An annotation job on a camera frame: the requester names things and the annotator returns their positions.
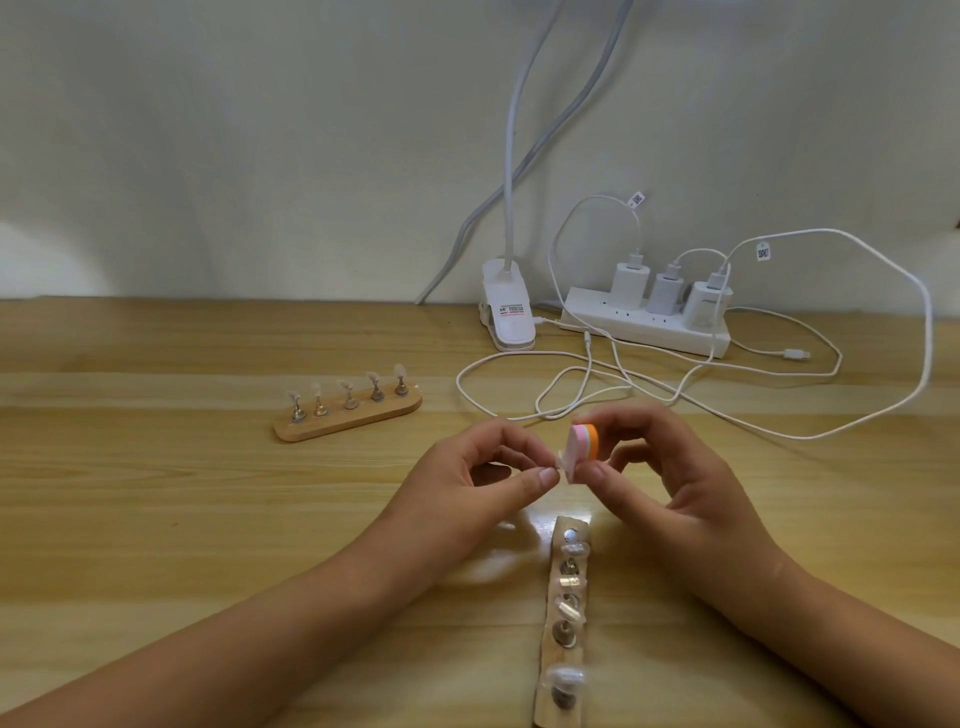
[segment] finger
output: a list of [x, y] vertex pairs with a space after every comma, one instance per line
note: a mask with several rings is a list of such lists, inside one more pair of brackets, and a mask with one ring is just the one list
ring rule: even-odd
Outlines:
[[591, 423], [600, 436], [597, 457], [606, 460], [623, 440], [645, 440], [660, 459], [693, 453], [707, 446], [680, 415], [659, 402], [612, 402], [574, 419]]
[[490, 462], [501, 447], [526, 455], [540, 467], [557, 464], [557, 456], [531, 430], [500, 417], [468, 427], [450, 441], [471, 467]]
[[493, 483], [478, 493], [497, 521], [526, 508], [560, 482], [556, 468], [534, 468], [523, 471], [499, 483]]
[[660, 474], [660, 459], [646, 443], [630, 443], [621, 445], [611, 453], [608, 460], [610, 467], [618, 473], [623, 473], [623, 469], [630, 463], [646, 463], [657, 475]]
[[479, 487], [504, 480], [510, 477], [512, 472], [506, 465], [484, 463], [470, 469], [470, 479], [473, 481], [473, 485]]
[[531, 460], [529, 456], [524, 455], [522, 452], [517, 452], [514, 449], [510, 449], [505, 445], [501, 445], [499, 447], [496, 455], [493, 456], [492, 461], [495, 463], [509, 465], [511, 468], [516, 468], [519, 471], [528, 471], [537, 466], [537, 463]]
[[600, 460], [581, 463], [577, 466], [576, 478], [585, 483], [611, 513], [643, 533], [660, 533], [677, 516], [608, 463]]

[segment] gray cable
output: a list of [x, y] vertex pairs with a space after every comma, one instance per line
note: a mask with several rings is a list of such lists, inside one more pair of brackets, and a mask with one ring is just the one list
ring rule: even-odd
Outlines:
[[[584, 87], [580, 90], [580, 93], [577, 94], [576, 98], [570, 102], [569, 106], [561, 112], [561, 114], [553, 120], [546, 131], [540, 136], [540, 138], [534, 143], [530, 148], [530, 151], [527, 152], [526, 156], [520, 161], [520, 164], [516, 166], [514, 170], [514, 182], [518, 180], [524, 172], [526, 172], [527, 167], [530, 166], [531, 162], [536, 158], [540, 153], [540, 150], [546, 146], [547, 142], [550, 141], [550, 138], [557, 132], [557, 130], [566, 123], [566, 120], [569, 119], [576, 111], [583, 105], [587, 97], [590, 95], [590, 92], [593, 91], [593, 87], [596, 85], [597, 81], [600, 80], [600, 76], [603, 75], [604, 69], [607, 67], [607, 62], [610, 60], [610, 56], [613, 53], [613, 48], [616, 46], [617, 40], [620, 38], [620, 31], [623, 30], [623, 26], [627, 21], [627, 15], [630, 14], [631, 8], [634, 6], [634, 0], [624, 0], [620, 4], [620, 8], [616, 12], [616, 18], [613, 21], [613, 28], [610, 32], [610, 36], [607, 38], [607, 45], [604, 46], [603, 53], [600, 55], [600, 60], [597, 62], [596, 66], [593, 68], [593, 73], [590, 74], [590, 77], [587, 79], [587, 83], [584, 84]], [[500, 199], [500, 196], [503, 194], [503, 185], [501, 184], [497, 190], [488, 197], [477, 209], [475, 209], [469, 217], [464, 220], [464, 224], [460, 226], [460, 231], [457, 233], [456, 242], [453, 244], [453, 248], [450, 251], [450, 255], [447, 257], [446, 262], [444, 263], [443, 268], [440, 269], [433, 280], [429, 282], [426, 288], [420, 293], [419, 296], [414, 300], [414, 303], [421, 304], [426, 301], [427, 296], [433, 293], [433, 290], [440, 285], [440, 282], [446, 278], [447, 274], [453, 269], [453, 266], [457, 264], [457, 261], [460, 260], [460, 256], [463, 254], [464, 248], [467, 243], [467, 233], [470, 228], [473, 226], [480, 217], [486, 214], [496, 202]]]
[[537, 40], [534, 41], [533, 49], [530, 52], [530, 58], [520, 69], [514, 85], [514, 93], [510, 97], [510, 109], [507, 111], [507, 144], [504, 154], [503, 164], [503, 222], [505, 226], [503, 239], [506, 243], [503, 253], [503, 270], [509, 272], [514, 265], [514, 128], [516, 127], [516, 108], [520, 105], [520, 94], [523, 92], [523, 85], [527, 83], [527, 76], [530, 75], [530, 69], [534, 67], [534, 61], [537, 60], [537, 53], [543, 47], [543, 42], [550, 35], [550, 29], [557, 22], [560, 11], [564, 9], [566, 0], [557, 0], [540, 28]]

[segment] wooden base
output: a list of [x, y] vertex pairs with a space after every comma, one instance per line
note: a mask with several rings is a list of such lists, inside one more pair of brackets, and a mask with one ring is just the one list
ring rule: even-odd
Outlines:
[[[564, 533], [567, 529], [576, 531], [575, 541], [582, 541], [587, 544], [590, 541], [589, 523], [571, 519], [567, 516], [557, 518], [557, 524], [553, 527], [553, 538], [551, 539], [552, 558], [550, 561], [550, 581], [546, 591], [546, 622], [543, 625], [543, 635], [540, 638], [540, 679], [537, 681], [537, 693], [534, 697], [534, 725], [539, 726], [539, 728], [580, 728], [583, 720], [583, 691], [580, 691], [580, 697], [573, 706], [564, 710], [554, 702], [550, 688], [543, 684], [543, 677], [551, 666], [581, 667], [584, 663], [585, 633], [583, 630], [577, 637], [576, 644], [569, 649], [561, 647], [553, 637], [553, 625], [559, 619], [562, 619], [557, 612], [556, 601], [563, 590], [557, 580], [561, 576], [560, 564], [566, 560], [560, 551], [560, 547], [566, 543]], [[586, 579], [588, 558], [578, 558], [576, 561], [580, 570], [579, 575]], [[586, 590], [583, 591], [581, 596], [579, 609], [586, 617]]]
[[344, 403], [347, 401], [346, 397], [330, 401], [324, 400], [324, 404], [330, 412], [322, 417], [313, 414], [314, 401], [310, 399], [300, 405], [307, 413], [306, 419], [295, 423], [293, 421], [294, 408], [287, 407], [274, 420], [274, 432], [281, 440], [296, 443], [311, 437], [339, 432], [342, 429], [350, 429], [380, 420], [389, 420], [391, 417], [399, 417], [413, 412], [423, 404], [423, 394], [420, 388], [413, 382], [407, 382], [407, 388], [409, 391], [406, 396], [401, 397], [394, 392], [394, 387], [388, 386], [383, 390], [383, 401], [370, 399], [373, 392], [372, 388], [360, 392], [354, 391], [353, 398], [360, 402], [354, 409], [344, 408]]

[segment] power outlet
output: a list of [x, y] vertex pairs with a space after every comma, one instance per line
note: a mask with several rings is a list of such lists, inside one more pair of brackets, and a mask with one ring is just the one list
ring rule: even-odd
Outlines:
[[670, 316], [647, 313], [643, 310], [646, 302], [641, 302], [637, 310], [627, 311], [613, 307], [608, 303], [609, 299], [610, 294], [604, 291], [570, 288], [560, 320], [578, 326], [579, 322], [574, 318], [576, 315], [591, 326], [609, 331], [614, 338], [676, 352], [709, 356], [712, 348], [713, 356], [717, 358], [727, 353], [730, 333], [722, 318], [717, 322], [715, 335], [711, 335], [708, 328], [695, 330], [685, 327], [684, 317], [679, 312]]

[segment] white cable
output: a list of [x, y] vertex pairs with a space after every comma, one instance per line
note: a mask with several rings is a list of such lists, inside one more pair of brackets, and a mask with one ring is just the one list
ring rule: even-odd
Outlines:
[[[617, 198], [613, 198], [613, 197], [611, 197], [611, 196], [609, 196], [609, 195], [589, 195], [589, 196], [587, 196], [586, 198], [584, 198], [583, 200], [580, 200], [576, 205], [574, 205], [574, 206], [571, 208], [571, 210], [567, 213], [567, 215], [566, 215], [566, 217], [564, 218], [563, 222], [560, 224], [560, 227], [558, 228], [557, 233], [556, 233], [556, 235], [554, 236], [554, 239], [553, 239], [553, 241], [552, 241], [552, 243], [551, 243], [551, 245], [550, 245], [550, 248], [549, 248], [549, 250], [547, 251], [547, 265], [548, 265], [548, 267], [549, 267], [549, 269], [550, 269], [550, 278], [553, 280], [554, 288], [555, 288], [555, 290], [556, 290], [556, 292], [557, 292], [558, 299], [559, 299], [561, 302], [564, 300], [564, 297], [563, 297], [563, 295], [562, 295], [561, 292], [560, 292], [560, 285], [557, 283], [557, 277], [556, 277], [556, 274], [555, 274], [554, 269], [553, 269], [553, 257], [554, 257], [554, 255], [556, 254], [557, 242], [558, 242], [558, 240], [559, 240], [559, 238], [560, 238], [561, 233], [563, 232], [563, 230], [564, 230], [564, 228], [565, 228], [565, 226], [566, 226], [567, 221], [568, 221], [568, 220], [570, 219], [570, 217], [573, 215], [573, 212], [580, 206], [581, 203], [585, 202], [586, 200], [595, 199], [595, 198], [600, 198], [600, 199], [612, 199], [612, 200], [615, 200], [616, 202], [619, 202], [621, 205], [625, 206], [627, 209], [629, 209], [629, 210], [634, 214], [634, 216], [635, 216], [635, 218], [636, 218], [636, 220], [637, 220], [637, 233], [639, 233], [639, 218], [636, 216], [636, 212], [635, 212], [632, 208], [630, 208], [630, 206], [626, 205], [626, 203], [624, 203], [622, 200], [619, 200], [619, 199], [617, 199]], [[902, 275], [904, 275], [905, 277], [907, 277], [911, 282], [913, 282], [913, 283], [917, 286], [918, 290], [919, 290], [920, 293], [921, 293], [921, 298], [922, 298], [922, 300], [923, 300], [923, 305], [924, 305], [924, 365], [923, 365], [923, 369], [922, 369], [922, 371], [921, 371], [920, 378], [919, 378], [919, 380], [918, 380], [917, 386], [914, 388], [914, 390], [913, 390], [910, 394], [908, 394], [908, 395], [907, 395], [906, 397], [904, 397], [902, 400], [900, 400], [900, 401], [898, 401], [898, 402], [896, 402], [896, 403], [894, 403], [894, 404], [892, 404], [892, 405], [889, 405], [889, 406], [884, 407], [884, 408], [882, 408], [882, 409], [880, 409], [880, 410], [877, 410], [877, 412], [873, 412], [873, 413], [871, 413], [871, 414], [864, 415], [863, 417], [859, 417], [859, 418], [857, 418], [857, 419], [855, 419], [855, 420], [852, 420], [852, 421], [850, 421], [850, 422], [848, 422], [848, 423], [846, 423], [846, 424], [844, 424], [844, 425], [839, 425], [839, 426], [837, 426], [837, 427], [835, 427], [835, 428], [833, 428], [833, 429], [827, 430], [827, 431], [825, 431], [825, 432], [820, 432], [820, 433], [815, 434], [815, 435], [791, 435], [791, 434], [787, 434], [787, 433], [776, 432], [776, 431], [774, 431], [774, 430], [770, 430], [770, 429], [767, 429], [767, 428], [765, 428], [765, 427], [761, 427], [761, 426], [759, 426], [759, 425], [753, 425], [752, 423], [748, 423], [748, 422], [746, 422], [746, 421], [744, 421], [744, 420], [740, 420], [740, 419], [738, 419], [738, 418], [735, 418], [735, 417], [733, 417], [732, 415], [728, 415], [728, 414], [726, 414], [726, 413], [724, 413], [724, 412], [721, 412], [721, 411], [719, 411], [719, 410], [717, 410], [717, 409], [715, 409], [715, 408], [713, 408], [713, 407], [711, 407], [711, 406], [709, 406], [709, 405], [707, 405], [707, 404], [705, 404], [705, 403], [703, 403], [703, 402], [701, 402], [701, 401], [699, 401], [699, 400], [694, 399], [694, 398], [691, 397], [689, 394], [687, 394], [686, 392], [684, 392], [684, 387], [685, 387], [686, 384], [690, 381], [690, 379], [692, 378], [692, 376], [693, 376], [696, 372], [700, 371], [701, 369], [703, 369], [703, 368], [705, 368], [705, 367], [707, 367], [707, 366], [717, 367], [717, 368], [722, 368], [722, 369], [732, 369], [732, 370], [737, 370], [737, 371], [751, 372], [751, 373], [754, 373], [754, 374], [760, 374], [760, 375], [764, 375], [764, 376], [775, 376], [775, 377], [795, 376], [795, 377], [831, 378], [831, 377], [833, 377], [833, 376], [836, 376], [836, 374], [840, 371], [840, 367], [841, 367], [841, 365], [843, 364], [843, 358], [844, 358], [844, 357], [843, 357], [843, 353], [842, 353], [842, 352], [840, 351], [840, 349], [839, 349], [835, 344], [833, 344], [833, 342], [830, 341], [822, 332], [820, 332], [820, 331], [817, 330], [816, 328], [812, 327], [811, 325], [804, 323], [803, 321], [800, 321], [800, 320], [798, 320], [798, 319], [793, 318], [792, 316], [787, 316], [786, 314], [778, 313], [778, 312], [776, 312], [776, 311], [768, 311], [768, 310], [762, 309], [762, 308], [754, 308], [754, 307], [751, 307], [751, 306], [732, 306], [729, 310], [736, 310], [736, 309], [750, 310], [750, 311], [757, 312], [757, 313], [763, 313], [763, 314], [770, 315], [770, 316], [776, 316], [776, 317], [778, 317], [778, 318], [782, 318], [782, 319], [784, 319], [784, 320], [786, 320], [786, 321], [793, 322], [793, 323], [795, 323], [795, 324], [797, 324], [797, 325], [805, 328], [806, 330], [810, 331], [812, 334], [814, 334], [815, 336], [817, 336], [822, 342], [824, 342], [824, 344], [826, 344], [826, 345], [827, 345], [831, 350], [833, 350], [833, 352], [836, 354], [836, 362], [835, 362], [833, 368], [832, 368], [829, 372], [770, 372], [770, 371], [767, 371], [767, 370], [757, 369], [757, 368], [755, 368], [755, 367], [747, 367], [747, 366], [742, 366], [742, 365], [738, 365], [738, 364], [727, 364], [727, 363], [725, 363], [725, 362], [719, 362], [719, 361], [714, 361], [714, 360], [713, 360], [713, 346], [712, 346], [712, 345], [711, 345], [711, 353], [710, 353], [710, 356], [709, 356], [706, 360], [694, 359], [694, 358], [691, 358], [691, 357], [686, 356], [686, 355], [684, 355], [684, 354], [670, 351], [670, 350], [668, 350], [668, 349], [662, 349], [662, 348], [660, 348], [660, 347], [654, 347], [654, 346], [650, 346], [650, 345], [646, 345], [646, 344], [637, 344], [637, 343], [634, 343], [634, 342], [622, 341], [622, 340], [615, 339], [608, 331], [604, 331], [603, 329], [601, 329], [601, 328], [599, 328], [599, 327], [595, 327], [595, 326], [588, 325], [586, 322], [584, 322], [583, 320], [581, 320], [578, 316], [576, 316], [575, 314], [573, 314], [571, 311], [567, 310], [567, 313], [569, 313], [574, 319], [576, 319], [577, 321], [579, 321], [579, 322], [583, 325], [582, 327], [580, 327], [580, 329], [585, 332], [585, 341], [586, 341], [586, 344], [587, 344], [587, 356], [582, 356], [582, 355], [580, 355], [580, 354], [575, 354], [575, 353], [571, 353], [571, 352], [560, 352], [560, 351], [553, 351], [553, 352], [499, 352], [499, 353], [496, 353], [496, 354], [492, 354], [491, 356], [486, 356], [486, 357], [484, 357], [484, 358], [482, 358], [482, 359], [479, 359], [478, 361], [473, 362], [472, 364], [470, 364], [469, 366], [467, 366], [463, 371], [461, 371], [460, 374], [458, 374], [458, 375], [457, 375], [457, 378], [456, 378], [456, 386], [457, 386], [457, 389], [460, 391], [461, 395], [463, 395], [464, 398], [465, 398], [467, 401], [469, 401], [471, 404], [473, 404], [475, 407], [477, 407], [477, 409], [479, 409], [479, 410], [487, 413], [488, 415], [491, 415], [492, 417], [495, 417], [495, 416], [496, 416], [495, 413], [491, 412], [491, 410], [489, 410], [489, 409], [487, 409], [486, 407], [482, 406], [479, 402], [477, 402], [477, 401], [474, 400], [472, 397], [470, 397], [470, 396], [467, 394], [467, 392], [464, 390], [463, 385], [462, 385], [462, 379], [463, 379], [464, 375], [466, 375], [466, 374], [468, 374], [469, 372], [473, 371], [474, 369], [476, 369], [476, 368], [479, 367], [480, 365], [482, 365], [482, 364], [484, 364], [484, 363], [486, 363], [486, 362], [488, 362], [488, 361], [492, 361], [492, 360], [494, 360], [494, 359], [500, 358], [501, 356], [520, 356], [520, 355], [525, 355], [525, 354], [540, 354], [540, 355], [569, 356], [569, 357], [572, 357], [572, 358], [580, 359], [580, 360], [582, 360], [582, 361], [586, 361], [586, 362], [587, 362], [587, 366], [586, 366], [586, 367], [582, 367], [582, 366], [567, 367], [566, 369], [563, 369], [562, 371], [560, 371], [560, 372], [553, 378], [553, 380], [547, 385], [547, 387], [540, 393], [540, 395], [537, 397], [536, 402], [535, 402], [535, 411], [536, 411], [535, 414], [533, 414], [533, 415], [527, 415], [527, 416], [524, 416], [524, 417], [508, 418], [508, 419], [510, 419], [510, 420], [513, 420], [513, 421], [515, 421], [515, 422], [522, 422], [522, 421], [525, 421], [525, 420], [532, 420], [532, 419], [547, 419], [547, 420], [560, 419], [561, 417], [565, 417], [569, 412], [573, 411], [576, 407], [580, 406], [580, 404], [582, 404], [582, 403], [585, 402], [585, 401], [592, 400], [592, 399], [594, 399], [594, 398], [596, 398], [596, 397], [598, 397], [598, 396], [600, 396], [601, 394], [604, 394], [604, 393], [606, 393], [606, 392], [615, 391], [615, 390], [624, 390], [624, 389], [636, 389], [636, 390], [638, 390], [639, 392], [642, 392], [642, 393], [644, 393], [644, 394], [648, 395], [649, 397], [652, 397], [652, 398], [654, 398], [654, 399], [656, 399], [656, 400], [660, 400], [660, 401], [662, 401], [662, 402], [664, 402], [664, 403], [666, 403], [666, 404], [668, 404], [668, 405], [676, 402], [676, 401], [679, 400], [679, 399], [687, 400], [687, 401], [689, 401], [690, 403], [695, 404], [696, 406], [700, 407], [701, 409], [704, 409], [705, 411], [707, 411], [707, 412], [709, 412], [709, 413], [711, 413], [711, 414], [714, 414], [714, 415], [716, 415], [717, 417], [720, 417], [720, 418], [722, 418], [722, 419], [724, 419], [724, 420], [727, 420], [728, 422], [734, 423], [735, 425], [740, 425], [740, 426], [743, 426], [743, 427], [747, 427], [747, 428], [749, 428], [749, 429], [752, 429], [752, 430], [754, 430], [754, 431], [756, 431], [756, 432], [762, 432], [762, 433], [764, 433], [764, 434], [773, 435], [773, 436], [775, 436], [775, 437], [782, 437], [782, 438], [785, 438], [785, 439], [788, 439], [788, 440], [817, 440], [817, 439], [820, 439], [820, 438], [822, 438], [822, 437], [827, 437], [827, 436], [829, 436], [829, 435], [836, 434], [836, 433], [838, 433], [838, 432], [842, 432], [842, 431], [844, 431], [844, 430], [850, 429], [851, 427], [855, 427], [855, 426], [857, 426], [857, 425], [861, 425], [861, 424], [863, 424], [863, 423], [865, 423], [865, 422], [868, 422], [868, 421], [870, 421], [870, 420], [872, 420], [872, 419], [875, 419], [875, 418], [880, 417], [880, 416], [882, 416], [882, 415], [884, 415], [884, 414], [887, 414], [887, 413], [889, 413], [889, 412], [892, 412], [893, 410], [898, 409], [899, 407], [902, 407], [902, 406], [904, 406], [905, 404], [907, 404], [908, 402], [910, 402], [910, 401], [912, 401], [913, 399], [915, 399], [915, 398], [924, 390], [924, 388], [926, 387], [926, 385], [929, 383], [929, 379], [930, 379], [930, 370], [931, 370], [932, 361], [933, 361], [933, 306], [932, 306], [932, 302], [931, 302], [931, 300], [930, 300], [929, 291], [927, 291], [926, 286], [924, 285], [924, 283], [923, 283], [919, 278], [917, 278], [916, 276], [914, 276], [913, 274], [911, 274], [909, 271], [906, 271], [905, 269], [903, 269], [902, 267], [900, 267], [897, 263], [895, 263], [894, 261], [890, 260], [890, 259], [889, 259], [888, 257], [886, 257], [885, 255], [883, 255], [883, 254], [881, 254], [880, 252], [876, 251], [874, 248], [870, 247], [867, 243], [865, 243], [864, 241], [860, 240], [858, 237], [856, 237], [856, 236], [854, 236], [854, 235], [851, 235], [851, 234], [848, 233], [848, 232], [839, 231], [839, 230], [835, 230], [835, 229], [828, 229], [828, 228], [818, 228], [818, 229], [811, 229], [811, 230], [804, 230], [804, 231], [781, 232], [781, 233], [777, 233], [777, 234], [774, 234], [774, 235], [762, 235], [762, 236], [759, 236], [759, 237], [750, 238], [750, 239], [744, 240], [743, 242], [741, 242], [741, 243], [737, 244], [736, 246], [734, 246], [734, 248], [730, 251], [729, 254], [726, 254], [726, 255], [720, 254], [722, 257], [724, 257], [724, 260], [723, 260], [723, 263], [721, 263], [719, 270], [724, 270], [724, 271], [725, 271], [724, 280], [723, 280], [723, 285], [722, 285], [722, 287], [721, 287], [721, 290], [725, 290], [725, 289], [727, 288], [727, 284], [728, 284], [729, 279], [730, 279], [730, 275], [731, 275], [731, 272], [732, 272], [732, 267], [731, 267], [731, 265], [730, 265], [730, 259], [731, 259], [732, 255], [733, 255], [734, 253], [736, 253], [736, 251], [739, 250], [739, 249], [740, 249], [741, 247], [743, 247], [744, 245], [747, 245], [747, 244], [752, 243], [752, 242], [757, 242], [757, 241], [760, 241], [760, 240], [771, 240], [771, 239], [782, 238], [782, 237], [789, 237], [789, 236], [795, 236], [795, 235], [805, 235], [805, 234], [825, 233], [825, 232], [827, 232], [827, 233], [829, 233], [829, 232], [836, 233], [836, 234], [839, 234], [839, 235], [841, 235], [841, 236], [843, 236], [843, 237], [845, 237], [845, 238], [847, 238], [847, 239], [850, 239], [851, 241], [853, 241], [854, 243], [856, 243], [857, 245], [859, 245], [860, 247], [864, 248], [866, 251], [868, 251], [869, 253], [871, 253], [872, 255], [874, 255], [875, 257], [877, 257], [878, 259], [880, 259], [882, 262], [888, 264], [888, 265], [891, 266], [894, 270], [896, 270], [897, 272], [899, 272], [899, 273], [901, 273]], [[694, 253], [694, 252], [711, 252], [711, 253], [715, 253], [715, 254], [719, 253], [718, 251], [714, 251], [713, 249], [694, 249], [694, 250], [686, 251], [686, 252], [682, 253], [681, 255], [678, 256], [677, 259], [679, 260], [681, 257], [683, 257], [684, 255], [686, 255], [687, 253]], [[720, 297], [720, 296], [717, 297], [717, 304], [716, 304], [715, 307], [714, 307], [714, 314], [713, 314], [713, 315], [714, 315], [714, 322], [713, 322], [713, 323], [714, 323], [714, 327], [713, 327], [713, 330], [714, 330], [713, 342], [716, 341], [716, 334], [715, 334], [716, 326], [715, 326], [715, 325], [716, 325], [716, 323], [717, 323], [717, 317], [718, 317], [718, 315], [719, 315], [720, 300], [721, 300], [721, 299], [722, 299], [722, 297]], [[574, 327], [574, 326], [569, 325], [569, 324], [566, 324], [566, 323], [561, 323], [561, 322], [559, 322], [559, 321], [552, 321], [552, 320], [550, 320], [550, 319], [545, 319], [544, 321], [547, 322], [547, 323], [554, 324], [554, 325], [556, 325], [556, 326], [558, 326], [558, 327], [560, 327], [560, 328], [566, 328], [566, 329], [576, 329], [576, 328], [578, 328], [578, 327]], [[611, 349], [612, 349], [613, 359], [614, 359], [615, 364], [608, 364], [608, 363], [606, 363], [606, 362], [601, 362], [601, 361], [597, 361], [597, 360], [593, 359], [593, 355], [592, 355], [591, 348], [590, 348], [590, 345], [589, 345], [589, 336], [588, 336], [590, 331], [594, 331], [594, 332], [599, 333], [599, 334], [601, 334], [601, 335], [603, 335], [603, 336], [606, 336], [608, 339], [610, 339], [610, 341], [611, 341]], [[777, 355], [777, 356], [785, 356], [786, 358], [798, 358], [798, 359], [799, 359], [799, 358], [805, 358], [805, 356], [801, 356], [801, 354], [806, 354], [806, 352], [802, 352], [801, 350], [784, 350], [783, 352], [764, 352], [764, 351], [762, 351], [762, 350], [754, 350], [754, 349], [750, 349], [750, 348], [748, 348], [748, 347], [745, 347], [745, 346], [742, 345], [740, 342], [734, 342], [734, 343], [735, 343], [736, 346], [739, 346], [739, 347], [741, 347], [741, 348], [743, 348], [743, 349], [746, 349], [747, 351], [752, 351], [752, 352], [755, 352], [755, 353], [764, 353], [764, 354], [770, 354], [770, 355]], [[654, 378], [651, 377], [651, 376], [643, 375], [643, 374], [640, 374], [640, 373], [638, 373], [638, 372], [633, 372], [633, 371], [630, 371], [630, 370], [625, 369], [625, 368], [623, 367], [623, 365], [621, 364], [621, 362], [620, 362], [619, 353], [618, 353], [618, 351], [617, 351], [617, 344], [621, 344], [621, 345], [624, 345], [624, 346], [637, 347], [637, 348], [641, 348], [641, 349], [651, 349], [651, 350], [655, 350], [655, 351], [658, 351], [658, 352], [664, 352], [664, 353], [670, 354], [671, 356], [675, 356], [675, 357], [677, 357], [677, 358], [680, 358], [680, 359], [683, 359], [683, 360], [685, 360], [685, 361], [688, 361], [688, 362], [694, 364], [694, 366], [684, 375], [684, 377], [681, 379], [681, 381], [680, 381], [679, 384], [677, 384], [676, 386], [672, 386], [672, 385], [667, 384], [667, 383], [665, 383], [665, 382], [659, 381], [658, 379], [654, 379]], [[601, 368], [616, 370], [616, 371], [619, 372], [619, 375], [613, 375], [613, 374], [606, 373], [606, 372], [599, 372], [599, 371], [596, 371], [596, 370], [594, 369], [594, 367], [601, 367]], [[581, 385], [580, 385], [580, 388], [579, 388], [579, 390], [578, 390], [578, 392], [577, 392], [576, 397], [575, 397], [568, 405], [566, 405], [566, 406], [564, 406], [564, 407], [557, 407], [557, 408], [554, 408], [554, 409], [551, 409], [551, 410], [545, 410], [545, 411], [544, 411], [544, 410], [541, 410], [541, 409], [540, 409], [540, 403], [542, 402], [543, 398], [545, 398], [545, 397], [549, 394], [549, 392], [554, 388], [554, 386], [556, 386], [557, 382], [560, 381], [560, 379], [561, 379], [564, 375], [566, 375], [566, 374], [569, 373], [569, 372], [574, 372], [574, 371], [584, 372], [584, 379], [583, 379], [583, 381], [581, 382]], [[592, 392], [592, 393], [584, 396], [583, 393], [584, 393], [584, 391], [585, 391], [585, 389], [586, 389], [589, 376], [590, 376], [590, 374], [594, 374], [594, 373], [596, 373], [596, 374], [598, 374], [598, 375], [608, 376], [608, 377], [611, 377], [611, 378], [614, 378], [614, 379], [623, 381], [624, 384], [622, 384], [622, 385], [616, 385], [616, 386], [613, 386], [613, 387], [607, 387], [607, 388], [602, 389], [602, 390], [600, 390], [600, 391], [598, 391], [598, 392]], [[654, 385], [656, 385], [657, 387], [663, 389], [664, 391], [666, 391], [666, 392], [672, 392], [673, 394], [672, 394], [671, 397], [668, 397], [668, 398], [659, 397], [658, 395], [655, 395], [654, 393], [652, 393], [652, 392], [644, 389], [643, 387], [639, 386], [638, 384], [636, 384], [636, 383], [631, 379], [632, 376], [635, 376], [636, 378], [642, 379], [643, 381], [646, 381], [646, 382], [649, 382], [649, 383], [651, 383], [651, 384], [654, 384]]]
[[503, 255], [503, 270], [505, 271], [509, 271], [514, 264], [514, 126], [516, 125], [516, 107], [520, 103], [520, 93], [523, 91], [523, 85], [527, 83], [527, 76], [530, 75], [530, 69], [537, 59], [537, 53], [540, 52], [546, 37], [550, 35], [550, 29], [557, 21], [557, 16], [564, 8], [565, 2], [566, 0], [558, 0], [554, 3], [553, 10], [540, 28], [530, 58], [520, 69], [519, 76], [516, 77], [514, 95], [510, 98], [510, 108], [507, 111], [507, 144], [503, 158], [503, 220], [504, 235], [507, 242]]
[[674, 265], [680, 265], [680, 261], [681, 261], [682, 259], [684, 259], [685, 257], [687, 257], [688, 255], [690, 255], [691, 253], [713, 253], [713, 254], [715, 254], [715, 255], [719, 255], [720, 257], [722, 257], [724, 263], [727, 263], [728, 265], [730, 264], [730, 263], [727, 261], [727, 254], [726, 254], [726, 253], [721, 253], [720, 251], [715, 251], [715, 250], [713, 250], [712, 248], [691, 248], [690, 250], [688, 250], [688, 251], [683, 251], [682, 253], [680, 253], [679, 255], [677, 255], [677, 257], [675, 257], [675, 258], [673, 259]]

